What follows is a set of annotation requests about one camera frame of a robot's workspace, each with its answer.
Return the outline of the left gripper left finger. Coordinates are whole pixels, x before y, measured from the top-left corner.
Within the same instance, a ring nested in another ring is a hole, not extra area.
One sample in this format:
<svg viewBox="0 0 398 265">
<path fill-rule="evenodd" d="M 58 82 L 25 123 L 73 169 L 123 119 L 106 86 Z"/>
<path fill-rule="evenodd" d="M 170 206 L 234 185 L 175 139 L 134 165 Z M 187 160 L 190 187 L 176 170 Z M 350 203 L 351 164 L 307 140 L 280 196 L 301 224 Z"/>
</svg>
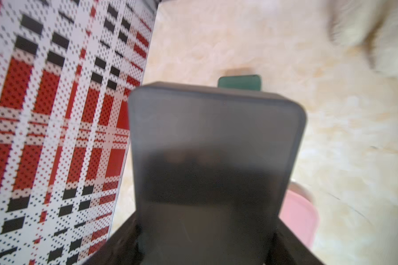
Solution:
<svg viewBox="0 0 398 265">
<path fill-rule="evenodd" d="M 84 265 L 140 265 L 143 259 L 138 246 L 140 234 L 134 212 Z"/>
</svg>

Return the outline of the pink pencil case left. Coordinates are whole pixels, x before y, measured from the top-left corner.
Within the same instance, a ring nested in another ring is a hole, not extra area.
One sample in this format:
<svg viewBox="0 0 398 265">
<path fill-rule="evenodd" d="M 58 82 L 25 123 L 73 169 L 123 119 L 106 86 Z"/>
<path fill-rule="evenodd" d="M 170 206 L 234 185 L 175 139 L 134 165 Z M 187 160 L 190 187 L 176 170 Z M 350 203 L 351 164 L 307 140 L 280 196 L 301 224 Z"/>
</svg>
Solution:
<svg viewBox="0 0 398 265">
<path fill-rule="evenodd" d="M 308 189 L 297 182 L 290 182 L 279 218 L 308 249 L 313 248 L 320 217 Z"/>
</svg>

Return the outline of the white plush dog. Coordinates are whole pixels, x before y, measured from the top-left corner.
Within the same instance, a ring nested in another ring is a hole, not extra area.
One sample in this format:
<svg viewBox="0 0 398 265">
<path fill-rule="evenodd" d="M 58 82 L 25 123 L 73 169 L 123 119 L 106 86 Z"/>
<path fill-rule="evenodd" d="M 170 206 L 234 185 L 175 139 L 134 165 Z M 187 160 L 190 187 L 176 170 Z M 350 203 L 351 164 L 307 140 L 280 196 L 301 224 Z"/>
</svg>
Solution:
<svg viewBox="0 0 398 265">
<path fill-rule="evenodd" d="M 332 43 L 364 45 L 371 68 L 398 80 L 398 1 L 331 1 L 329 13 Z"/>
</svg>

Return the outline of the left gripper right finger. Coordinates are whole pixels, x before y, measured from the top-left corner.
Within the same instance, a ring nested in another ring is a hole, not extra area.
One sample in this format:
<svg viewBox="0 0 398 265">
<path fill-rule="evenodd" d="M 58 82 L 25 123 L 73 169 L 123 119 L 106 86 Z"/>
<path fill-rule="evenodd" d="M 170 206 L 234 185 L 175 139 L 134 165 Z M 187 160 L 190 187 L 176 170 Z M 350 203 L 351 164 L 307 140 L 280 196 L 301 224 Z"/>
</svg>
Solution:
<svg viewBox="0 0 398 265">
<path fill-rule="evenodd" d="M 280 220 L 268 253 L 269 265 L 323 265 L 323 263 Z"/>
</svg>

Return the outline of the green pencil case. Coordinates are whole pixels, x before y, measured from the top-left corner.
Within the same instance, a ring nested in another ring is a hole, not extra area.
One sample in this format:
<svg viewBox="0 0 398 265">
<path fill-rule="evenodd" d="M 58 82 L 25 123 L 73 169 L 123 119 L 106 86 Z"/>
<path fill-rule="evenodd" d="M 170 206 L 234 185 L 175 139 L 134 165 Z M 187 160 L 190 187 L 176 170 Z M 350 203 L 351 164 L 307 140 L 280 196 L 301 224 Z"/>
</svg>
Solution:
<svg viewBox="0 0 398 265">
<path fill-rule="evenodd" d="M 261 91 L 262 79 L 259 75 L 223 76 L 218 79 L 217 87 Z"/>
</svg>

